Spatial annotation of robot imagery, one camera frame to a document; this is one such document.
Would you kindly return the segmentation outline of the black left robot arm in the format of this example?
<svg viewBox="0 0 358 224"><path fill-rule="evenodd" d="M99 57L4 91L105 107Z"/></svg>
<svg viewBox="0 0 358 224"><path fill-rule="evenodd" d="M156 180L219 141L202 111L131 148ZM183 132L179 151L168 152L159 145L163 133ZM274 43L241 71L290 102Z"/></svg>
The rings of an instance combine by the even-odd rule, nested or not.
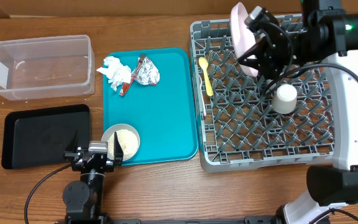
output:
<svg viewBox="0 0 358 224"><path fill-rule="evenodd" d="M70 182L63 190L66 205L65 223L112 223L107 213L102 212L105 173L113 172L123 162L124 153L114 138L114 159L108 159L108 142L90 141L89 147L77 145L78 134L70 141L63 157L70 161L73 171L81 172L80 180Z"/></svg>

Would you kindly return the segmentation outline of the yellow plastic spoon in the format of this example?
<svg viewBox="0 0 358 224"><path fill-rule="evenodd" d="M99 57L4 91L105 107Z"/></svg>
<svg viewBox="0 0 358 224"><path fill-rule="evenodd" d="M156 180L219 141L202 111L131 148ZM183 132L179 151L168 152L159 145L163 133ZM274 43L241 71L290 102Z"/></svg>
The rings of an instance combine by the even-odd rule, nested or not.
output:
<svg viewBox="0 0 358 224"><path fill-rule="evenodd" d="M209 76L208 76L209 63L208 63L207 59L204 58L204 57L200 57L198 59L198 63L200 65L200 68L203 71L206 93L207 93L208 96L213 96L213 88L211 86L211 82L210 82Z"/></svg>

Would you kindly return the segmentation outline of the pink plastic utensil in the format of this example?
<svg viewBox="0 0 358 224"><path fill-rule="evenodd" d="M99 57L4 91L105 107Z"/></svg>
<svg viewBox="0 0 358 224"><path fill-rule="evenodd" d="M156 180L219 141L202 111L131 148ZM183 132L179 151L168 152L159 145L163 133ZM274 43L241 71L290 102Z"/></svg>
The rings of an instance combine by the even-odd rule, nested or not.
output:
<svg viewBox="0 0 358 224"><path fill-rule="evenodd" d="M200 83L200 93L201 93L201 102L202 102L202 107L203 107L203 117L205 118L206 115L207 115L207 112L206 112L206 106L205 106L204 98L203 98L203 91L202 91L203 81L202 81L200 75L198 75L198 80L199 80L199 83Z"/></svg>

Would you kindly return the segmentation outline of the white paper cup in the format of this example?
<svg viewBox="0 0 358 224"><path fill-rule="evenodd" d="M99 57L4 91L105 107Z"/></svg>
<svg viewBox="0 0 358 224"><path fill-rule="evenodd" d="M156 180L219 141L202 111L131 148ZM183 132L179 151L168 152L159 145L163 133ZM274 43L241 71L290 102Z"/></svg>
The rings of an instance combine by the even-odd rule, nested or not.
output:
<svg viewBox="0 0 358 224"><path fill-rule="evenodd" d="M273 109L280 114L291 113L296 108L297 90L289 84L282 84L277 88L272 99Z"/></svg>

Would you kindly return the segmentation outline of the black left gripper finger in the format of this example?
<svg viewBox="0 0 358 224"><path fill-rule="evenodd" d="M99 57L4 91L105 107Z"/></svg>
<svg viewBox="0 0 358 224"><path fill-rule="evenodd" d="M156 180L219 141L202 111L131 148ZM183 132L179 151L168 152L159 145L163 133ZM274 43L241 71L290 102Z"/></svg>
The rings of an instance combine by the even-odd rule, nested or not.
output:
<svg viewBox="0 0 358 224"><path fill-rule="evenodd" d="M78 130L75 131L74 137L67 145L65 152L76 152L77 144L78 144Z"/></svg>
<svg viewBox="0 0 358 224"><path fill-rule="evenodd" d="M119 144L117 132L114 133L114 157L124 157L121 145Z"/></svg>

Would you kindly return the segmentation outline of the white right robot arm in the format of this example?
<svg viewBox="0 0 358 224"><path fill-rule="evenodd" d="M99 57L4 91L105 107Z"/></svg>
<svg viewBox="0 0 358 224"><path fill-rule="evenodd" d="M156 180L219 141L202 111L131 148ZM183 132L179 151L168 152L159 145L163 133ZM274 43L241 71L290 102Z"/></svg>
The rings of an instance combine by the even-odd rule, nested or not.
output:
<svg viewBox="0 0 358 224"><path fill-rule="evenodd" d="M231 9L235 55L248 76L262 74L264 95L278 91L285 78L322 68L329 82L334 112L334 155L330 166L311 166L306 190L281 206L270 223L327 223L358 203L358 14L338 0L301 3L305 31L289 35L267 9Z"/></svg>

